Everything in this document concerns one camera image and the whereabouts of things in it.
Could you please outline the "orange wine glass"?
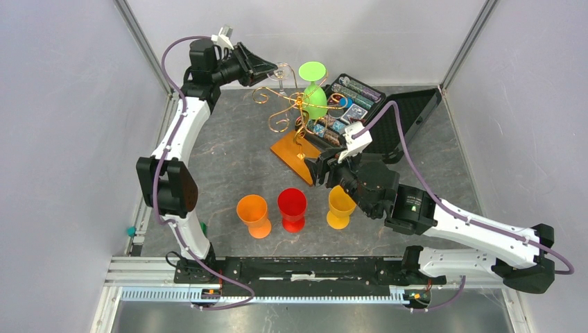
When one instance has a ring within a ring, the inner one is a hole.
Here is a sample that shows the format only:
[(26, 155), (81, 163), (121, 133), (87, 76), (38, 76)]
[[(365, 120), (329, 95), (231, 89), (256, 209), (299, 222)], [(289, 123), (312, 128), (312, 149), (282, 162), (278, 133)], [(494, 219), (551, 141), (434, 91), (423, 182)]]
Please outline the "orange wine glass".
[(236, 206), (236, 213), (255, 239), (263, 239), (270, 234), (272, 224), (268, 218), (268, 205), (263, 197), (256, 194), (244, 196)]

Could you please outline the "yellow wine glass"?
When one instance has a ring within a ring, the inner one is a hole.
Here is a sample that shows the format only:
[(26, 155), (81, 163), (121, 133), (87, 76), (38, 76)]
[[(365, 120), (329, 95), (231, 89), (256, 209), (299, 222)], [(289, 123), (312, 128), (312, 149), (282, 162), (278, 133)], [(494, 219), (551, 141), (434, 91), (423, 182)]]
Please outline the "yellow wine glass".
[(346, 228), (349, 225), (350, 216), (356, 208), (356, 203), (340, 185), (337, 185), (329, 192), (328, 204), (328, 225), (335, 230)]

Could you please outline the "black poker chip case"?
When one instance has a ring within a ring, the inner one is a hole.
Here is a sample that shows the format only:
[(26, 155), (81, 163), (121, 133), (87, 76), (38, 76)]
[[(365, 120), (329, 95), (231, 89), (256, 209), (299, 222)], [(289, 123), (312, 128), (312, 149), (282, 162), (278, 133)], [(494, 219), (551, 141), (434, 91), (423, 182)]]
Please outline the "black poker chip case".
[[(339, 108), (328, 110), (322, 119), (307, 121), (310, 131), (304, 137), (321, 151), (339, 147), (338, 137), (344, 133), (345, 126), (356, 122), (368, 125), (389, 101), (398, 105), (404, 138), (409, 142), (441, 102), (436, 88), (386, 94), (347, 74), (339, 75), (323, 91), (328, 104)], [(388, 108), (369, 132), (372, 143), (364, 150), (368, 157), (381, 159), (386, 164), (400, 161), (404, 152), (393, 107)]]

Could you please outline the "clear wine glass back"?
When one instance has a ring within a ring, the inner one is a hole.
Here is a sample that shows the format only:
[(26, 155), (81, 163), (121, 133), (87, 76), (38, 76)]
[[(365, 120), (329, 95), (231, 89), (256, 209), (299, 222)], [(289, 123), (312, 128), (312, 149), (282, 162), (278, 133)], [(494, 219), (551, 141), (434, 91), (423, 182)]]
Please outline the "clear wine glass back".
[(285, 62), (278, 62), (276, 66), (276, 70), (269, 73), (268, 77), (269, 79), (278, 82), (279, 93), (282, 96), (286, 96), (284, 83), (290, 78), (291, 74), (293, 73), (293, 70), (291, 69), (291, 66)]

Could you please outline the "green wine glass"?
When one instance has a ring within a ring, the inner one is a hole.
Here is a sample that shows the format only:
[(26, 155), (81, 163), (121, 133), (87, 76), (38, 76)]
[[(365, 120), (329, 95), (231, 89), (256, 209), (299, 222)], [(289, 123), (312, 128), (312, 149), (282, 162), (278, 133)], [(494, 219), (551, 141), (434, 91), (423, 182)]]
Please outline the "green wine glass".
[(312, 120), (319, 119), (327, 113), (327, 96), (320, 86), (320, 82), (327, 76), (327, 68), (318, 61), (305, 62), (298, 70), (302, 80), (308, 81), (309, 86), (304, 90), (302, 107)]

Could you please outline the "blue green block stack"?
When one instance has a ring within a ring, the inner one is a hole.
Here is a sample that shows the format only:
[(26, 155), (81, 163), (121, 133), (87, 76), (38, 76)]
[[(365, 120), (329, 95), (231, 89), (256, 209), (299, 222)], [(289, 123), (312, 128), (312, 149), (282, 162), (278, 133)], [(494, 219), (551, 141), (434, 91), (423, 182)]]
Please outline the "blue green block stack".
[[(207, 236), (207, 230), (208, 230), (208, 228), (207, 228), (207, 225), (206, 225), (205, 223), (202, 223), (202, 222), (200, 222), (200, 227), (201, 227), (201, 229), (202, 229), (202, 232), (203, 232), (203, 234), (204, 234), (205, 236)], [(127, 232), (127, 235), (128, 235), (130, 238), (133, 238), (133, 237), (135, 237), (135, 236), (136, 236), (136, 234), (137, 234), (137, 229), (136, 229), (136, 227), (129, 227), (129, 228), (126, 230), (126, 232)]]

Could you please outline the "red wine glass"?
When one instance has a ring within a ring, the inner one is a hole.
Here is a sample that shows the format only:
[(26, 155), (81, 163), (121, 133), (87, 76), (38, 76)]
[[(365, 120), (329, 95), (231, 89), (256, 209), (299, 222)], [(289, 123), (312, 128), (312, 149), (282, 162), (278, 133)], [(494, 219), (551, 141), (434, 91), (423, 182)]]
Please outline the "red wine glass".
[(306, 196), (296, 188), (285, 189), (278, 195), (277, 204), (282, 216), (282, 226), (290, 233), (300, 232), (305, 225)]

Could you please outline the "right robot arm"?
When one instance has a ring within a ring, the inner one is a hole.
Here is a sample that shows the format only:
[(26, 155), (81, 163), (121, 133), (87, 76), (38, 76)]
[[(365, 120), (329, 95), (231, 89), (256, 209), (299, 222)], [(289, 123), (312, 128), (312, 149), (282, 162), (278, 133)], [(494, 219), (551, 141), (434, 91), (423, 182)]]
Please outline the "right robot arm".
[(399, 174), (382, 161), (362, 163), (357, 155), (340, 162), (339, 155), (331, 149), (315, 159), (304, 159), (312, 185), (341, 187), (367, 217), (383, 220), (395, 232), (464, 246), (453, 250), (407, 247), (400, 265), (405, 281), (486, 275), (531, 294), (545, 293), (554, 282), (555, 264), (546, 257), (554, 243), (552, 227), (521, 228), (487, 219), (435, 194), (400, 184)]

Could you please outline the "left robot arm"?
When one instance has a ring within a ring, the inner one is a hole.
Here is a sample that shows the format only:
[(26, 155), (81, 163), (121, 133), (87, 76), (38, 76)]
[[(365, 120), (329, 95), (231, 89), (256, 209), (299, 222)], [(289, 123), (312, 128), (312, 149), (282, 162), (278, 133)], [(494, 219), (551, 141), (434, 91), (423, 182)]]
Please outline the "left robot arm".
[(136, 170), (145, 204), (166, 225), (180, 247), (174, 269), (179, 282), (214, 283), (221, 280), (211, 242), (196, 215), (198, 186), (189, 169), (190, 154), (203, 125), (221, 95), (234, 81), (251, 87), (268, 78), (277, 65), (253, 54), (242, 43), (230, 46), (219, 37), (191, 36), (190, 66), (178, 86), (166, 77), (180, 100), (162, 142)]

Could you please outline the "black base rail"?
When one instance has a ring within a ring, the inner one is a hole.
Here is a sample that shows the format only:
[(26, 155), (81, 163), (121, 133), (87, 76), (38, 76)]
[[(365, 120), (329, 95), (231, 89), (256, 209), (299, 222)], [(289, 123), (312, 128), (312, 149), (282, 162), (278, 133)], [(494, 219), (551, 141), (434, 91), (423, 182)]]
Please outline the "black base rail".
[(427, 277), (398, 257), (219, 257), (216, 273), (166, 257), (115, 257), (105, 283), (121, 300), (185, 302), (204, 311), (254, 304), (398, 305), (424, 309), (434, 288), (460, 278)]

